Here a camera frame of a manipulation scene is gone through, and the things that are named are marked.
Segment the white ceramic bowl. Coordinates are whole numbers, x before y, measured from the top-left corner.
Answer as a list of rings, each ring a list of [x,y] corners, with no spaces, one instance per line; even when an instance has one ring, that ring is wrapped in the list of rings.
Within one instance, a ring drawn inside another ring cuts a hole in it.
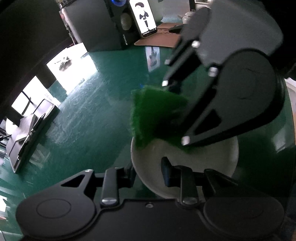
[[[187,153],[168,142],[154,139],[144,149],[136,147],[135,138],[132,138],[131,159],[135,171],[142,183],[156,195],[163,198],[178,198],[180,189],[166,187],[161,171],[161,158],[168,157],[170,163],[191,168],[194,172],[203,172],[205,169],[214,169],[228,177],[232,177],[239,157],[238,138],[194,148]]]

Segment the green scrubbing cloth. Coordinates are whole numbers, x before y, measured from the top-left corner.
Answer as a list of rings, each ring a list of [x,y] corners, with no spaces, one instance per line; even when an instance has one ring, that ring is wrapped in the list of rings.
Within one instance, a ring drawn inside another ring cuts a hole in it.
[[[188,100],[162,88],[144,86],[132,92],[130,126],[138,150],[160,139],[181,150],[181,120]]]

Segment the brown leather mouse pad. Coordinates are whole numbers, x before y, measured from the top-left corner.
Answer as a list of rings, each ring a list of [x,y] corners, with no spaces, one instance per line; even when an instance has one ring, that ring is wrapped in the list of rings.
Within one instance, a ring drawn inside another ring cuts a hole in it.
[[[145,39],[140,39],[136,41],[134,45],[173,48],[177,44],[180,34],[170,33],[169,29],[180,26],[180,25],[181,24],[177,24],[177,23],[162,23],[157,27],[157,33]]]

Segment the smartphone with lit screen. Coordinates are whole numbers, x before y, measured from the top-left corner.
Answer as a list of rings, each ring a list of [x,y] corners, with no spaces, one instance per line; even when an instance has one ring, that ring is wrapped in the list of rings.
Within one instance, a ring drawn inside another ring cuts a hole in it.
[[[157,32],[157,25],[148,0],[130,0],[129,6],[142,38]]]

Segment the black speaker blue light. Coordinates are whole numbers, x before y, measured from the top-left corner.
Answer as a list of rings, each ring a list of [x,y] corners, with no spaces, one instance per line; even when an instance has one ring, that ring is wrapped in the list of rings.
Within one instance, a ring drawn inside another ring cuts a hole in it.
[[[140,39],[129,1],[104,1],[119,34],[121,49],[127,49]]]

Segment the grey computer case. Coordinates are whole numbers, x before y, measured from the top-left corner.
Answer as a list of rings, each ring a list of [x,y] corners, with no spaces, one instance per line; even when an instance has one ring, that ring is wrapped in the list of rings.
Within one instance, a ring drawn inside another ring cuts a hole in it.
[[[74,1],[62,13],[75,39],[88,52],[120,50],[119,32],[105,1]]]

